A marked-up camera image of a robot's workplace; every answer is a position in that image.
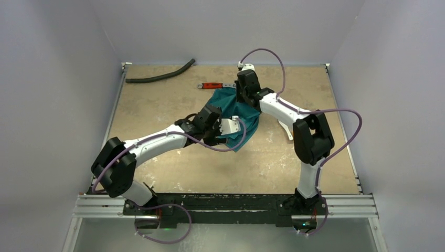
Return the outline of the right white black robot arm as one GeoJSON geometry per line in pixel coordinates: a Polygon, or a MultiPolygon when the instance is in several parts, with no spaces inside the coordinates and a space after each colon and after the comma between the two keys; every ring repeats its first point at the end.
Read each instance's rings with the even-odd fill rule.
{"type": "Polygon", "coordinates": [[[270,88],[261,88],[252,69],[237,73],[237,101],[274,117],[293,132],[294,150],[301,161],[300,180],[290,197],[293,207],[308,213],[319,202],[322,162],[330,155],[335,142],[325,114],[301,109],[280,99],[270,88]]]}

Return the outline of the teal cloth napkin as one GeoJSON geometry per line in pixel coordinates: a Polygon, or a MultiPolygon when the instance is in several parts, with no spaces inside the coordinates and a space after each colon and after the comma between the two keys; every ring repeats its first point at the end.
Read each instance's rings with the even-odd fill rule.
{"type": "Polygon", "coordinates": [[[246,103],[238,102],[234,88],[215,90],[205,106],[220,108],[222,118],[238,116],[244,122],[246,135],[243,135],[243,129],[241,129],[240,132],[219,137],[224,139],[226,141],[224,145],[234,152],[238,152],[250,140],[259,126],[260,112],[246,103]]]}

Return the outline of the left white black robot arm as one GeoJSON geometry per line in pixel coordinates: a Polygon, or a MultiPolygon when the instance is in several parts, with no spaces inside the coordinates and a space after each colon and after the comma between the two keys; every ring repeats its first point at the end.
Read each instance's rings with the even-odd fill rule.
{"type": "Polygon", "coordinates": [[[146,161],[165,152],[181,149],[193,143],[220,135],[221,108],[205,105],[197,114],[175,121],[166,129],[134,140],[118,137],[106,141],[93,162],[91,172],[96,178],[91,191],[99,193],[98,185],[111,198],[122,196],[136,204],[144,215],[156,210],[155,193],[147,185],[137,182],[135,170],[146,161]]]}

